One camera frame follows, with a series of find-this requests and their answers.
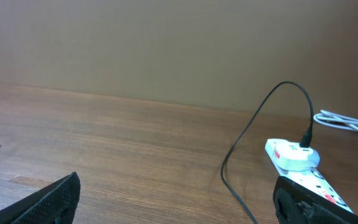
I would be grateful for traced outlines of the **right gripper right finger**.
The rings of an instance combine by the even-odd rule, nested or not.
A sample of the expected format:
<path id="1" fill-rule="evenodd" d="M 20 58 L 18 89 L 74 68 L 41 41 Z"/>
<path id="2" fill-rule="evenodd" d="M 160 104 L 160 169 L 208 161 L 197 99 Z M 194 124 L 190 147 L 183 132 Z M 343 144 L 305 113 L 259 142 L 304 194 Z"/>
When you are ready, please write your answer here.
<path id="1" fill-rule="evenodd" d="M 273 191 L 273 204 L 279 224 L 358 224 L 341 197 L 315 184 L 317 192 L 278 177 Z"/>

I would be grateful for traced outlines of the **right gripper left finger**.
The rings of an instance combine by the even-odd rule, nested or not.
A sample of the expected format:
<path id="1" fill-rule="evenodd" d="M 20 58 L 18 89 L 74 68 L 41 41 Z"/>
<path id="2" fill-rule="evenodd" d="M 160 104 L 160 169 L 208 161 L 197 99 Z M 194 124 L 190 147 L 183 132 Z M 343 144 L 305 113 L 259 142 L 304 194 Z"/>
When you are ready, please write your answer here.
<path id="1" fill-rule="evenodd" d="M 80 199 L 76 172 L 0 210 L 0 224 L 72 224 Z"/>

